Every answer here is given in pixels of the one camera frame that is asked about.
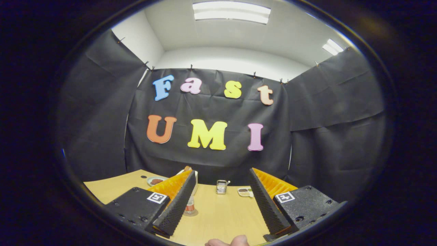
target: jar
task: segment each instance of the jar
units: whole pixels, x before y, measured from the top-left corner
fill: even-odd
[[[187,206],[185,207],[185,213],[186,214],[193,214],[194,213],[194,196],[190,196],[190,199],[188,200]]]

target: white wall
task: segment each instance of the white wall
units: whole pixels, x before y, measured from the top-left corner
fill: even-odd
[[[310,67],[293,60],[249,49],[202,47],[166,51],[155,68],[193,68],[253,74],[287,82]]]
[[[164,48],[146,18],[144,10],[125,19],[112,28],[115,36],[144,63],[155,66]]]

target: white container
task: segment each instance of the white container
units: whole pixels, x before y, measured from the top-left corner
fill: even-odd
[[[191,196],[194,196],[194,194],[196,194],[196,191],[197,191],[197,184],[198,184],[198,182],[197,182],[197,171],[194,171],[194,175],[196,176],[196,185],[194,186],[194,189],[193,189],[193,192],[191,193]]]

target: white ceiling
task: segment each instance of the white ceiling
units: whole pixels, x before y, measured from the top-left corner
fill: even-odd
[[[204,0],[163,0],[145,9],[164,50],[233,47],[283,56],[313,67],[329,57],[328,39],[347,41],[321,21],[283,0],[240,0],[271,8],[267,25],[239,20],[194,20],[192,4]]]

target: pink letter i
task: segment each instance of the pink letter i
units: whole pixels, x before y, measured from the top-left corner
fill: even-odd
[[[261,151],[264,147],[261,145],[261,124],[252,123],[247,125],[250,128],[250,145],[247,147],[250,151]]]

